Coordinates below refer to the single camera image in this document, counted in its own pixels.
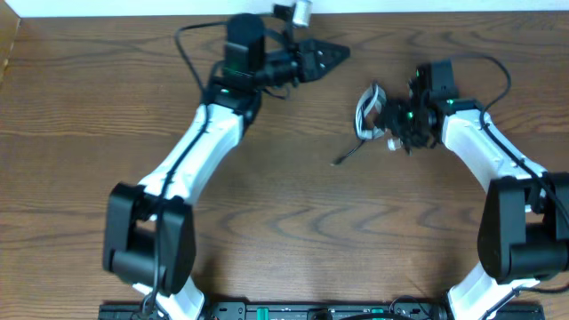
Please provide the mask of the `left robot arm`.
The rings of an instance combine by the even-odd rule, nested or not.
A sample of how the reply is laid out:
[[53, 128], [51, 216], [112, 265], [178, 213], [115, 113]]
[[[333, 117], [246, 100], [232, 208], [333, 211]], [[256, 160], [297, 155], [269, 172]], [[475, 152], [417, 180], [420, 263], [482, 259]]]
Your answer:
[[198, 319], [205, 296], [191, 271], [196, 258], [193, 209], [223, 158], [254, 122], [264, 94], [321, 79], [350, 55], [347, 46], [295, 41], [293, 18], [266, 28], [260, 15], [224, 23], [224, 57], [212, 66], [196, 115], [166, 159], [139, 183], [109, 194], [102, 266], [141, 292], [139, 306], [102, 308], [103, 319]]

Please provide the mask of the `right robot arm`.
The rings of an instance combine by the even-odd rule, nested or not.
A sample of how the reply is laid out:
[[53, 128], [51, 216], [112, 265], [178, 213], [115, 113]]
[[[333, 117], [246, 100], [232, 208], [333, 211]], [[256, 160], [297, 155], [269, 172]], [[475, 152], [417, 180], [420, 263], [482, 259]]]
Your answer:
[[407, 152], [438, 144], [452, 151], [486, 198], [479, 262], [446, 294], [450, 319], [489, 319], [521, 292], [559, 294], [543, 281], [568, 269], [568, 175], [524, 156], [494, 125], [489, 108], [460, 97], [451, 61], [418, 66], [408, 99], [385, 99], [375, 124]]

